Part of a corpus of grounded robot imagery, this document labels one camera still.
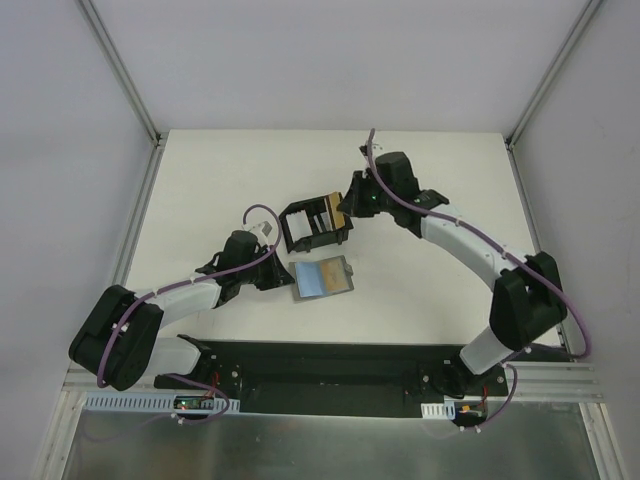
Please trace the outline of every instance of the metal frame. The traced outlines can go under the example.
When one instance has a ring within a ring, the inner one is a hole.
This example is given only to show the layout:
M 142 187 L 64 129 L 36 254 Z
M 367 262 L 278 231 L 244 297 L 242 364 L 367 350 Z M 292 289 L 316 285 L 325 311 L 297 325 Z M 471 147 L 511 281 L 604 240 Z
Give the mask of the metal frame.
M 513 147 L 521 138 L 541 102 L 546 98 L 580 39 L 593 22 L 605 0 L 586 1 L 578 18 L 574 22 L 558 53 L 554 56 L 542 79 L 533 92 L 526 108 L 518 119 L 512 133 L 506 141 L 507 151 L 514 171 L 529 230 L 536 249 L 540 249 L 538 228 L 531 212 L 528 196 L 513 156 Z M 146 208 L 149 203 L 153 184 L 159 169 L 164 143 L 167 135 L 161 134 L 155 126 L 128 70 L 111 39 L 92 0 L 76 0 L 80 12 L 87 21 L 105 59 L 114 74 L 124 95 L 129 101 L 138 120 L 145 129 L 154 149 L 149 159 L 135 206 L 129 215 L 125 238 L 119 249 L 117 264 L 114 268 L 112 283 L 126 281 Z M 561 336 L 567 338 L 564 329 Z M 589 441 L 592 447 L 598 471 L 603 479 L 628 478 L 621 462 L 619 446 L 613 435 L 603 394 L 591 364 L 576 363 L 539 363 L 516 362 L 520 377 L 518 391 L 514 401 L 519 402 L 569 402 L 579 403 Z M 511 372 L 507 372 L 507 381 L 511 383 Z M 60 479 L 64 472 L 82 406 L 87 395 L 97 391 L 95 377 L 81 367 L 72 364 L 65 378 L 62 392 L 56 405 L 53 421 L 49 428 L 44 447 L 36 464 L 35 478 Z M 142 381 L 130 389 L 127 394 L 145 393 L 146 395 L 181 394 L 188 390 L 163 390 L 160 393 L 152 383 Z

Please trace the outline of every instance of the white wall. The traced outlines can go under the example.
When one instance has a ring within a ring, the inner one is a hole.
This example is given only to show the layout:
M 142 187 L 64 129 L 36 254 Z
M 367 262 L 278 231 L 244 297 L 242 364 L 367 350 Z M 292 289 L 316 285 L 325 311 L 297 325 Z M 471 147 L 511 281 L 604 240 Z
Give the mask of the white wall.
M 640 478 L 640 2 L 610 0 L 517 145 L 543 246 L 593 333 L 631 478 Z
M 28 478 L 150 144 L 74 2 L 0 3 L 0 478 Z
M 170 128 L 509 133 L 586 0 L 96 0 Z

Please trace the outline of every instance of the gray floor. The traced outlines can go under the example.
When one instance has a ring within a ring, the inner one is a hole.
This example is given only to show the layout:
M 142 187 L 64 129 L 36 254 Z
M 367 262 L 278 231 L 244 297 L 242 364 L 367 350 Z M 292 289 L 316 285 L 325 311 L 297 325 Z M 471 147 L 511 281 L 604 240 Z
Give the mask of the gray floor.
M 152 415 L 83 412 L 95 437 Z M 107 443 L 74 439 L 65 479 L 597 479 L 576 405 L 513 404 L 480 434 L 447 421 L 227 415 L 168 418 Z

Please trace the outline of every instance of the white table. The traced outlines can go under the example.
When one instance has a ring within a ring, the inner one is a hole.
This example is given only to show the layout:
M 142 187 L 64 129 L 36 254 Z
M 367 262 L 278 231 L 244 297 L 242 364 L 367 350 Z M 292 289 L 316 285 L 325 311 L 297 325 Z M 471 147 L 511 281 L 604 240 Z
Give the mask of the white table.
M 127 287 L 189 276 L 222 249 L 254 203 L 289 203 L 338 190 L 365 166 L 367 132 L 171 131 Z M 533 252 L 515 180 L 498 134 L 379 132 L 385 151 L 403 150 L 423 189 L 448 197 L 486 232 Z M 249 223 L 269 219 L 255 212 Z M 464 344 L 487 325 L 491 292 L 440 248 L 397 227 L 389 215 L 354 219 L 343 245 L 288 255 L 284 265 L 345 255 L 355 290 L 293 302 L 291 287 L 240 295 L 162 330 L 196 338 L 258 341 Z M 543 343 L 557 345 L 555 331 Z

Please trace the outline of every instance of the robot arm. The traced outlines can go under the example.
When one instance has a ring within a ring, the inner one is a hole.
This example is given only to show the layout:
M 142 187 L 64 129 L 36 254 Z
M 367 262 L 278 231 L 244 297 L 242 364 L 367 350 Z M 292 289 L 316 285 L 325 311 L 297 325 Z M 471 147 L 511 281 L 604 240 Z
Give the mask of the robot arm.
M 366 147 L 361 147 L 363 154 L 366 151 Z M 398 204 L 380 186 L 370 168 L 354 172 L 349 191 L 338 209 L 353 217 L 373 217 L 382 212 L 391 214 L 396 224 L 460 260 L 493 292 L 489 326 L 451 358 L 443 366 L 442 374 L 432 382 L 443 394 L 463 395 L 501 361 L 521 351 L 566 318 L 566 307 L 522 268 L 459 225 L 460 212 L 446 197 L 435 190 L 420 190 L 404 153 L 381 154 L 377 145 L 373 146 L 373 151 L 378 153 L 375 167 L 384 184 L 403 201 L 432 214 L 419 213 Z M 439 218 L 439 214 L 458 221 Z M 529 256 L 497 243 L 561 289 L 557 265 L 550 255 L 540 252 Z
M 103 380 L 117 390 L 126 390 L 143 375 L 177 373 L 188 375 L 209 370 L 206 347 L 186 336 L 156 338 L 167 325 L 188 315 L 218 308 L 233 299 L 242 285 L 252 284 L 270 290 L 294 282 L 277 254 L 257 265 L 221 276 L 202 279 L 211 274 L 246 265 L 267 250 L 267 222 L 244 231 L 235 231 L 222 252 L 184 281 L 184 286 L 162 295 L 151 296 L 134 311 L 118 333 L 108 359 Z M 98 374 L 102 356 L 116 325 L 125 311 L 151 291 L 135 292 L 120 285 L 107 288 L 69 348 L 69 357 L 94 374 Z

